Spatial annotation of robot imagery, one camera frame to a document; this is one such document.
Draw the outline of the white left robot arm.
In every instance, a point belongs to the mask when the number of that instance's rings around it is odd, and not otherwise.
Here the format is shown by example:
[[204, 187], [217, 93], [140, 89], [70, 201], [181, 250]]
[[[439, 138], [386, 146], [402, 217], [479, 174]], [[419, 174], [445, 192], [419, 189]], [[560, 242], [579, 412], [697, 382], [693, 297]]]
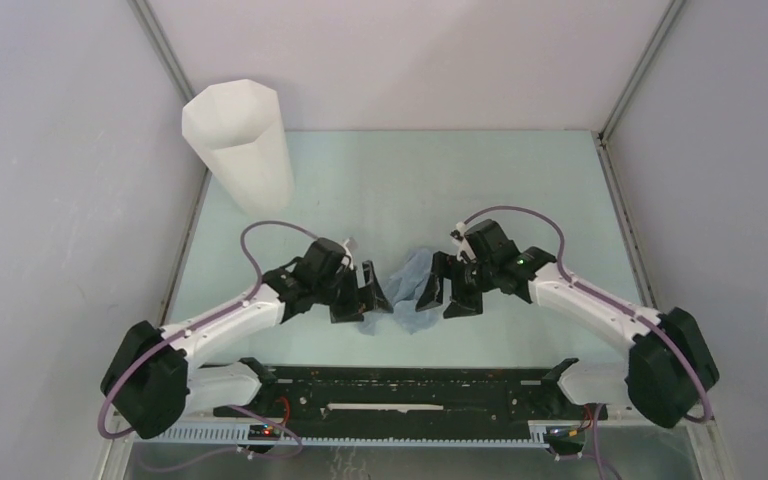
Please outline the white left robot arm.
[[271, 372], [253, 358], [225, 365], [218, 358], [315, 305], [327, 307], [334, 324], [393, 310], [372, 262], [357, 264], [345, 245], [318, 238], [303, 256], [263, 273], [251, 289], [200, 317], [164, 328], [147, 321], [132, 326], [102, 379], [105, 406], [142, 439], [160, 436], [186, 415], [219, 407], [241, 406], [264, 416], [276, 403]]

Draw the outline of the light blue plastic trash bag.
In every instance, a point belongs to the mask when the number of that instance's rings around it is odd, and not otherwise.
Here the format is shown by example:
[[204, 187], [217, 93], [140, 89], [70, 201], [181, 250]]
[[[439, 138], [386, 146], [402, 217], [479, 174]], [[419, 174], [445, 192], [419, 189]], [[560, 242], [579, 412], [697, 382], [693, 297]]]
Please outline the light blue plastic trash bag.
[[416, 334], [433, 327], [441, 315], [437, 310], [417, 312], [416, 307], [430, 278], [433, 252], [425, 247], [410, 251], [404, 264], [383, 283], [383, 292], [393, 307], [391, 313], [369, 313], [358, 325], [364, 335], [374, 336], [379, 327], [394, 324], [407, 334]]

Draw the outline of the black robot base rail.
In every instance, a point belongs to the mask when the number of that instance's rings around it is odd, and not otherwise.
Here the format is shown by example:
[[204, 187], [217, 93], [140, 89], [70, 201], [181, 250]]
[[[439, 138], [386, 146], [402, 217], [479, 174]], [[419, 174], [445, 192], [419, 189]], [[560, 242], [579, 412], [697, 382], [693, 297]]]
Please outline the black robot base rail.
[[607, 417], [564, 396], [559, 368], [265, 367], [275, 381], [247, 407], [300, 438], [513, 439], [537, 426], [557, 437]]

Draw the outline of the white octagonal trash bin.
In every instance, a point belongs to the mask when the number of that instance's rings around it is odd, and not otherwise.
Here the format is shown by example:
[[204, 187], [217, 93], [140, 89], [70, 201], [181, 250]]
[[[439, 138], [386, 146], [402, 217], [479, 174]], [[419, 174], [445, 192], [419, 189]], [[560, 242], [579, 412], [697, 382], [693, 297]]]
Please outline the white octagonal trash bin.
[[264, 218], [291, 203], [294, 175], [275, 90], [250, 79], [210, 85], [184, 105], [181, 129], [244, 212]]

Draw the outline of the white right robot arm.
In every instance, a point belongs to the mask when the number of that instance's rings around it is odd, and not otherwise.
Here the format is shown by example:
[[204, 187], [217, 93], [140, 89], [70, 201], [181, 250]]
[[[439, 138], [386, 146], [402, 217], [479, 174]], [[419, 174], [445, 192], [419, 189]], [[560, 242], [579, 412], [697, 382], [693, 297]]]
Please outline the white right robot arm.
[[500, 291], [577, 321], [622, 360], [587, 364], [568, 359], [541, 392], [545, 411], [566, 418], [583, 405], [630, 407], [651, 423], [672, 428], [691, 420], [695, 405], [711, 418], [708, 391], [719, 381], [716, 363], [696, 319], [625, 301], [564, 270], [558, 255], [517, 247], [492, 219], [452, 231], [455, 254], [437, 252], [416, 311], [442, 307], [446, 319], [482, 314], [483, 296]]

